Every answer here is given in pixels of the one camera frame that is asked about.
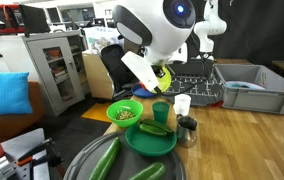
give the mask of green bowl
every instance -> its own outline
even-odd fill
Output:
[[[135,116],[131,119],[127,120],[117,120],[116,116],[121,111],[130,111]],[[130,127],[132,124],[135,124],[141,117],[143,112],[143,105],[135,100],[121,100],[111,104],[106,110],[107,116],[111,119],[113,123],[118,125],[119,127]]]
[[[129,146],[144,156],[162,156],[176,145],[176,134],[156,136],[140,131],[137,124],[132,125],[125,133]]]

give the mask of black tray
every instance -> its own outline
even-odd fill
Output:
[[[166,171],[163,179],[187,179],[183,163],[175,151],[158,157],[143,156],[127,144],[125,132],[116,132],[101,136],[84,147],[71,162],[64,180],[87,180],[99,159],[116,137],[119,137],[121,141],[121,149],[106,179],[127,180],[154,162],[162,162],[165,165]]]

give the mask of green cup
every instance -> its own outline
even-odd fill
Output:
[[[166,102],[155,102],[152,105],[154,120],[166,124],[168,120],[170,105]]]

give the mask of green plate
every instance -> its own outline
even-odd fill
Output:
[[[176,144],[176,135],[155,136],[139,130],[137,124],[132,125],[125,133],[128,144],[139,154],[145,156],[161,156],[170,152]]]

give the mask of gray plastic bin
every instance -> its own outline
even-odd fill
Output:
[[[284,78],[260,65],[216,64],[223,86],[223,107],[284,114]],[[265,90],[227,87],[225,82],[242,81]]]

